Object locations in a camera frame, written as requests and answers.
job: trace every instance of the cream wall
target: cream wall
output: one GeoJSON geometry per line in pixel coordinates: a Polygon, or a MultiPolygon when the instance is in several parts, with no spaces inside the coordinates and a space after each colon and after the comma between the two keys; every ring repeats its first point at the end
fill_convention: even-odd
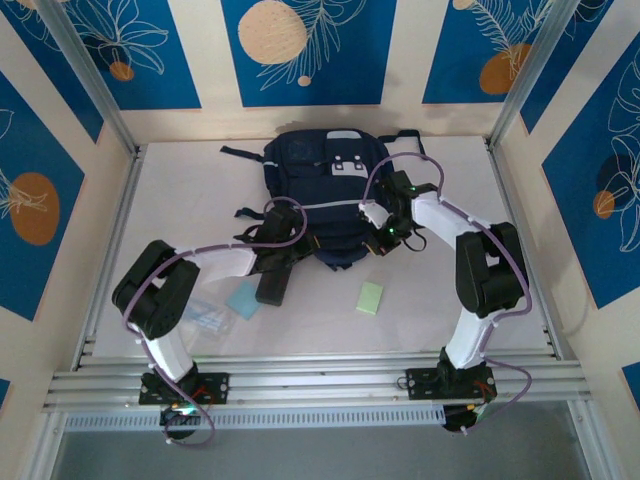
{"type": "Polygon", "coordinates": [[[169,0],[201,110],[126,111],[141,143],[268,138],[284,129],[349,126],[373,134],[487,134],[501,103],[422,105],[449,0],[398,0],[380,106],[242,107],[219,0],[169,0]]]}
{"type": "Polygon", "coordinates": [[[640,412],[621,368],[639,360],[640,290],[596,309],[541,165],[640,32],[636,1],[613,2],[531,136],[516,121],[502,144],[511,183],[532,232],[535,264],[630,478],[640,471],[640,412]]]}
{"type": "Polygon", "coordinates": [[[0,43],[0,71],[85,173],[36,319],[0,307],[0,378],[11,381],[0,416],[0,477],[9,480],[25,461],[53,372],[69,367],[129,158],[108,128],[92,142],[2,15],[0,43]]]}

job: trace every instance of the white table surface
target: white table surface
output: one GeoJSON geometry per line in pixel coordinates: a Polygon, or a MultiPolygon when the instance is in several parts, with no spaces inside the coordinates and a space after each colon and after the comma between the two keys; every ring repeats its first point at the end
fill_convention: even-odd
{"type": "MultiPolygon", "coordinates": [[[[244,206],[261,210],[268,200],[261,166],[219,152],[222,145],[262,152],[266,140],[156,143],[148,147],[125,228],[109,292],[152,240],[174,247],[227,242],[252,224],[235,219],[244,206]]],[[[428,154],[440,161],[444,196],[474,216],[507,220],[496,179],[480,137],[426,137],[428,154]]],[[[388,146],[391,153],[416,151],[413,139],[388,146]]],[[[435,168],[413,157],[394,161],[414,184],[437,184],[435,168]]],[[[191,353],[209,355],[288,355],[316,353],[417,352],[438,350],[450,339],[460,314],[454,286],[454,252],[427,233],[421,253],[398,247],[385,257],[367,256],[347,271],[333,272],[315,258],[293,269],[281,307],[261,306],[250,320],[239,318],[216,342],[183,333],[191,353]],[[385,277],[377,315],[355,309],[362,283],[385,277]]],[[[197,287],[194,296],[215,305],[240,281],[257,285],[259,276],[225,279],[197,287]]],[[[544,319],[534,298],[526,317],[507,320],[489,348],[548,350],[544,319]]],[[[105,303],[94,356],[139,356],[142,351],[121,327],[120,315],[105,303]]]]}

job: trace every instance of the white tabletop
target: white tabletop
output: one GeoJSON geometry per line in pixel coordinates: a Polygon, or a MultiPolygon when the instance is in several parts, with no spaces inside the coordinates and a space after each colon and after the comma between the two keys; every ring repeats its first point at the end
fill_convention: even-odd
{"type": "MultiPolygon", "coordinates": [[[[152,240],[199,247],[228,242],[256,223],[233,214],[244,206],[261,210],[268,200],[261,166],[219,150],[229,145],[262,152],[266,143],[149,145],[109,292],[152,240]]],[[[426,137],[423,143],[444,167],[445,197],[478,218],[508,220],[482,138],[426,137]]],[[[389,151],[417,151],[416,142],[399,139],[389,151]]],[[[399,158],[394,165],[407,171],[414,184],[437,184],[435,168],[414,157],[399,158]]],[[[454,252],[430,232],[427,239],[429,245],[421,253],[399,247],[385,257],[369,255],[346,271],[333,272],[308,258],[294,267],[281,307],[261,306],[250,320],[237,319],[228,335],[216,341],[186,329],[185,341],[191,353],[210,355],[438,350],[453,334],[461,306],[455,293],[454,252]],[[371,275],[382,276],[385,283],[375,316],[355,309],[362,284],[371,275]]],[[[194,297],[223,306],[241,281],[257,285],[259,276],[198,287],[194,297]]],[[[490,349],[548,350],[543,315],[534,301],[529,315],[501,324],[490,349]]],[[[110,303],[101,312],[93,355],[142,355],[110,303]]]]}

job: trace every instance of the green sticky note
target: green sticky note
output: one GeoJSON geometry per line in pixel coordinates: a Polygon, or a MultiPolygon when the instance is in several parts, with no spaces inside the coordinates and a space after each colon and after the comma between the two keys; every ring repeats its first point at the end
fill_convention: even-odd
{"type": "Polygon", "coordinates": [[[358,299],[358,305],[356,308],[361,312],[375,315],[378,312],[378,305],[380,305],[380,298],[382,297],[383,289],[382,285],[364,282],[362,284],[362,290],[360,291],[360,298],[358,299]]]}

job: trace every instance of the navy backpack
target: navy backpack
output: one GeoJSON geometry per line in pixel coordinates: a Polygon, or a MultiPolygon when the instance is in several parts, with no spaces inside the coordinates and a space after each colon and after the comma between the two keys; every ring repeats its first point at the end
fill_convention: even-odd
{"type": "MultiPolygon", "coordinates": [[[[369,174],[389,156],[385,143],[403,136],[416,137],[424,153],[417,130],[376,138],[355,129],[283,133],[265,147],[264,156],[226,146],[221,151],[261,162],[271,197],[291,197],[302,204],[308,231],[318,243],[316,257],[337,270],[349,268],[369,252],[364,241],[373,226],[360,217],[358,203],[369,174]]],[[[392,162],[383,165],[374,185],[392,172],[392,162]]],[[[369,198],[386,206],[377,188],[371,188],[369,198]]],[[[236,217],[240,216],[262,219],[249,208],[238,210],[236,217]]]]}

